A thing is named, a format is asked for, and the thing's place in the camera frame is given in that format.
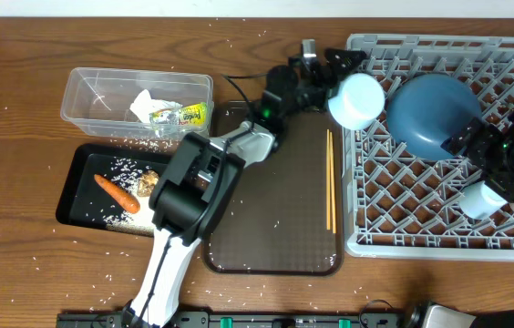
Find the light blue rice bowl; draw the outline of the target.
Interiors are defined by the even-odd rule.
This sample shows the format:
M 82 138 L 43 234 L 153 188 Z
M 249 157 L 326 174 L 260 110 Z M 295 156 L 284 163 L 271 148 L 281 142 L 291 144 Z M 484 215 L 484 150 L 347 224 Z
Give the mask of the light blue rice bowl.
M 343 128 L 368 128 L 382 113 L 385 91 L 372 76 L 356 73 L 343 80 L 327 100 L 335 121 Z

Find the small blue cup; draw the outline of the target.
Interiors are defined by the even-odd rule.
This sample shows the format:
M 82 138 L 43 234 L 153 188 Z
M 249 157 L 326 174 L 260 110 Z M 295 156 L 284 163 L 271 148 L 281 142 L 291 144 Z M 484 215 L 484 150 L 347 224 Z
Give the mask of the small blue cup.
M 465 187 L 461 193 L 458 206 L 466 216 L 474 220 L 484 220 L 507 204 L 484 181 Z

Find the wooden chopstick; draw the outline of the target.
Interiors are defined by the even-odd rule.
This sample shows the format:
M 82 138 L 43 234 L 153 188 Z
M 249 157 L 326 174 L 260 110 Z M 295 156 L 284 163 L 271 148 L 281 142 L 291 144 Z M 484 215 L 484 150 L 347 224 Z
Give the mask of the wooden chopstick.
M 336 198 L 335 198 L 335 173 L 334 173 L 334 136 L 332 131 L 329 132 L 329 165 L 330 165 L 330 194 L 331 194 L 331 220 L 332 232 L 337 233 L 336 224 Z
M 332 229 L 331 216 L 331 172 L 330 172 L 330 131 L 326 130 L 326 229 Z

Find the large blue plate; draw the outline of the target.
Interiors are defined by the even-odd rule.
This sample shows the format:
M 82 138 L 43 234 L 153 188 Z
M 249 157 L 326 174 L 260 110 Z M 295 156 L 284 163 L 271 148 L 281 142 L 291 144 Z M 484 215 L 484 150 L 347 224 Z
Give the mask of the large blue plate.
M 432 161 L 453 159 L 442 144 L 481 117 L 476 95 L 458 79 L 426 74 L 407 81 L 388 101 L 389 134 L 406 151 Z

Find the green snack wrapper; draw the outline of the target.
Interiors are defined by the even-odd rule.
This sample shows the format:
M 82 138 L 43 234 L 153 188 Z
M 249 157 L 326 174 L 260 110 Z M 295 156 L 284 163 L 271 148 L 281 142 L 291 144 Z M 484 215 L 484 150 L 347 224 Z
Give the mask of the green snack wrapper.
M 180 110 L 180 125 L 185 127 L 200 127 L 206 123 L 208 105 L 205 102 L 178 107 Z

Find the aluminium foil ball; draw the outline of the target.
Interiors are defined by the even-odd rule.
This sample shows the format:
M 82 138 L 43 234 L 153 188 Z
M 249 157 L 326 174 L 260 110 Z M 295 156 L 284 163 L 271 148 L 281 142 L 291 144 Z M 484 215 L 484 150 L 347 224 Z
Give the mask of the aluminium foil ball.
M 159 139 L 181 140 L 183 138 L 178 108 L 160 109 L 150 113 L 149 123 Z

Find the white tissue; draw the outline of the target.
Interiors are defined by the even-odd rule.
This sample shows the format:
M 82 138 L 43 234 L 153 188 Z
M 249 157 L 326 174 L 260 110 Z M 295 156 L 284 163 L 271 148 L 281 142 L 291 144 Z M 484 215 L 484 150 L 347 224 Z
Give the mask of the white tissue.
M 182 104 L 168 100 L 153 99 L 149 91 L 144 89 L 136 96 L 129 109 L 141 123 L 149 124 L 150 113 L 160 109 L 178 107 L 182 107 Z

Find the brown food scrap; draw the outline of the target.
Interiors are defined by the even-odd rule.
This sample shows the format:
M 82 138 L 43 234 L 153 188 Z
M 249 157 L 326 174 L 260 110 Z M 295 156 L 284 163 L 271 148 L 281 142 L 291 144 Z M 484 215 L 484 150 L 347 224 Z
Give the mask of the brown food scrap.
M 159 182 L 159 174 L 154 170 L 144 172 L 140 178 L 137 195 L 141 198 L 149 197 Z

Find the orange carrot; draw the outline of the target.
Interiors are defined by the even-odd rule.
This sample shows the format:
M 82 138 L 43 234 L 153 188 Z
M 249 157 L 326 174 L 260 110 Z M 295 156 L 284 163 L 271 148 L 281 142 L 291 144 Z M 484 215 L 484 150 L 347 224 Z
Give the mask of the orange carrot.
M 131 214 L 136 214 L 140 211 L 139 201 L 132 194 L 101 175 L 95 174 L 94 180 L 124 211 Z

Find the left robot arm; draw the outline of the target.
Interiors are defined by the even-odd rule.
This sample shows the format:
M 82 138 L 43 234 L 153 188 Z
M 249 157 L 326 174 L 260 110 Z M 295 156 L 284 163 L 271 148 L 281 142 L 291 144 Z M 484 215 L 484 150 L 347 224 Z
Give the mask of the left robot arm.
M 242 172 L 266 160 L 284 138 L 289 117 L 325 112 L 338 86 L 366 60 L 361 50 L 327 48 L 317 58 L 312 39 L 287 64 L 265 74 L 248 117 L 220 137 L 187 134 L 149 197 L 153 249 L 138 295 L 122 311 L 125 327 L 163 327 L 179 306 L 180 286 L 193 253 L 224 214 Z

